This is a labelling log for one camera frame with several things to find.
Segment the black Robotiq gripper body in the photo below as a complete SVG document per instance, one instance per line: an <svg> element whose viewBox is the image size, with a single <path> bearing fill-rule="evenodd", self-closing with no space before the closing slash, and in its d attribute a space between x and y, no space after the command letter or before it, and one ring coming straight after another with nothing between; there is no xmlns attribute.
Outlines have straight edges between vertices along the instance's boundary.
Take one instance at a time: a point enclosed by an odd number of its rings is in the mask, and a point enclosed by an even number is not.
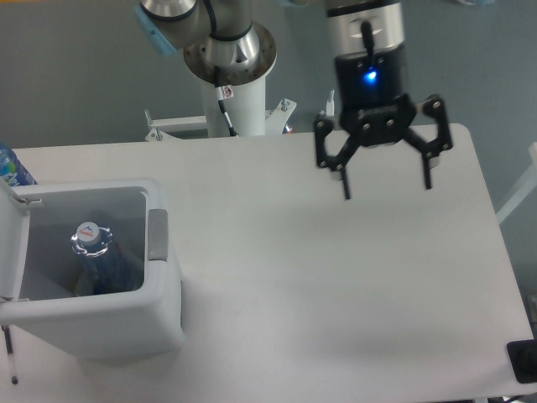
<svg viewBox="0 0 537 403"><path fill-rule="evenodd" d="M335 58L341 92L340 125L364 147L395 144L416 115L407 91L403 44L368 57L365 52Z"/></svg>

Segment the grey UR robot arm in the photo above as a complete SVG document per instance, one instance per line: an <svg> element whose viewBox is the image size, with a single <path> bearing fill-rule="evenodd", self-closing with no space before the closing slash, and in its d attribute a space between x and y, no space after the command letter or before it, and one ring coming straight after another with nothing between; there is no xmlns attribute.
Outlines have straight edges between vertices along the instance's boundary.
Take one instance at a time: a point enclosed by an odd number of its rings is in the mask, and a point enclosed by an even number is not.
<svg viewBox="0 0 537 403"><path fill-rule="evenodd" d="M347 179L361 147L404 141L421 156L431 188L431 163L452 148L446 106L437 95L415 103L406 88L402 4L327 1L341 112L313 122L318 167ZM212 138L265 135L265 78L274 67L273 35L253 19L249 1L142 1L138 23L161 54L181 52L201 84Z"/></svg>

